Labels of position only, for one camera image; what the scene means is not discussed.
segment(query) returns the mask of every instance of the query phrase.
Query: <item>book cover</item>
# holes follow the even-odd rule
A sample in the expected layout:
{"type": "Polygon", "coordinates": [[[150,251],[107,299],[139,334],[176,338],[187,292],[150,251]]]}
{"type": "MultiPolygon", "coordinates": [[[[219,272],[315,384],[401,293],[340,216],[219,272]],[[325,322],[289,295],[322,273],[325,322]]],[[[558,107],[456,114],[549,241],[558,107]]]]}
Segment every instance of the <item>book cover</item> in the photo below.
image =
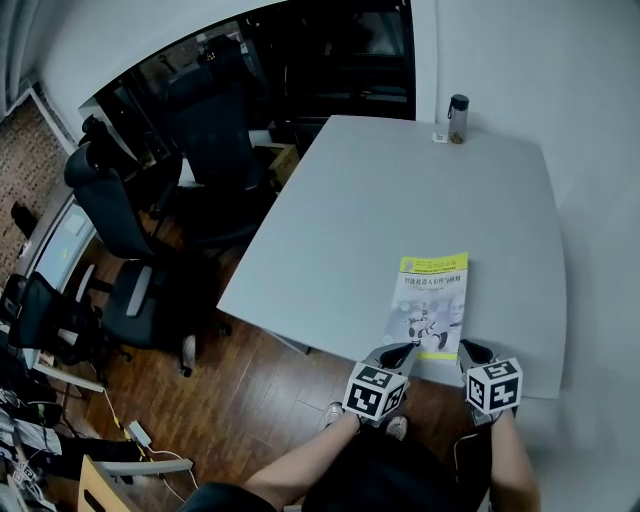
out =
{"type": "Polygon", "coordinates": [[[402,258],[383,343],[420,341],[422,359],[455,364],[462,333],[468,253],[402,258]]]}

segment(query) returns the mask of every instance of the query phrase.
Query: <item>wooden floor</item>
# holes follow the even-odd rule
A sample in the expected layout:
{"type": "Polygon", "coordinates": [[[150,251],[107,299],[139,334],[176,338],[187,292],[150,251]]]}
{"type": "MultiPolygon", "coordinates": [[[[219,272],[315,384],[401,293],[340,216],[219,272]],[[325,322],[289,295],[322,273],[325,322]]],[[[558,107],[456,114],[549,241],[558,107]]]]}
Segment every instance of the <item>wooden floor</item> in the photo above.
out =
{"type": "MultiPolygon", "coordinates": [[[[163,228],[161,234],[165,241],[179,245],[175,228],[163,228]]],[[[211,291],[218,298],[242,252],[234,249],[221,258],[220,287],[211,291]]],[[[112,281],[121,260],[99,249],[89,253],[98,260],[98,277],[112,281]]],[[[105,300],[101,294],[94,298],[98,303],[105,300]]],[[[325,407],[342,399],[353,363],[316,350],[300,355],[256,327],[219,311],[211,315],[230,322],[233,334],[222,337],[211,330],[198,339],[190,378],[180,375],[174,355],[130,350],[133,361],[114,357],[107,367],[108,395],[121,421],[141,423],[153,440],[152,448],[192,459],[199,483],[238,484],[314,435],[325,407]]],[[[461,391],[414,379],[402,409],[411,421],[410,436],[422,441],[453,472],[453,444],[473,431],[461,391]]],[[[104,396],[71,399],[67,410],[71,423],[83,434],[123,439],[104,396]]],[[[485,465],[486,461],[476,462],[485,465]]],[[[168,480],[184,497],[193,491],[188,474],[170,475],[168,480]]],[[[124,488],[143,511],[180,506],[155,477],[136,477],[134,485],[124,488]]],[[[51,490],[75,503],[75,483],[52,479],[51,490]]]]}

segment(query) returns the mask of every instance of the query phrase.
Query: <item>bottle cap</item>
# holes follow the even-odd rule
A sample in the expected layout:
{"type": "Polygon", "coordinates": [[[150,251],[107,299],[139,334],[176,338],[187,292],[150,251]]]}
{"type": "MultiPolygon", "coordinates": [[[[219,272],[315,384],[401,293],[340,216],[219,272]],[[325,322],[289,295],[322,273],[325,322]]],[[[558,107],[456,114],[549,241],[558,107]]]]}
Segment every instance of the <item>bottle cap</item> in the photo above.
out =
{"type": "Polygon", "coordinates": [[[451,106],[456,110],[467,110],[469,108],[469,98],[464,94],[454,94],[451,96],[451,106]]]}

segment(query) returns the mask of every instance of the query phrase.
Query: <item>carpet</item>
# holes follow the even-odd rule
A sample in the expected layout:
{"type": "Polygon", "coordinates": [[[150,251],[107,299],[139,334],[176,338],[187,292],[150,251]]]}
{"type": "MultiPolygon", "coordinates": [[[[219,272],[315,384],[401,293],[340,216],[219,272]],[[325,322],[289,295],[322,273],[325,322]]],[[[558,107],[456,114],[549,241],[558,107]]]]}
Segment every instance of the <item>carpet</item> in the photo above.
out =
{"type": "Polygon", "coordinates": [[[0,123],[0,286],[13,272],[26,238],[11,218],[18,201],[40,217],[63,179],[67,155],[28,98],[0,123]]]}

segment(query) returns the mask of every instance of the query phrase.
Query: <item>power strip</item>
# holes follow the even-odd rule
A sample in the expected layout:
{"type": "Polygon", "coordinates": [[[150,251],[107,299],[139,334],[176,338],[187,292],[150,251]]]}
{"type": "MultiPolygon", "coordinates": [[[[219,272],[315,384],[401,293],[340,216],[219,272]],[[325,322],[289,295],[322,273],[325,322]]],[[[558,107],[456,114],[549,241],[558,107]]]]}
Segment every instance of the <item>power strip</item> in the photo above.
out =
{"type": "Polygon", "coordinates": [[[133,437],[145,448],[149,448],[149,445],[151,444],[151,438],[149,437],[149,434],[144,431],[142,425],[140,425],[139,422],[133,421],[129,423],[127,430],[129,431],[131,437],[133,437]]]}

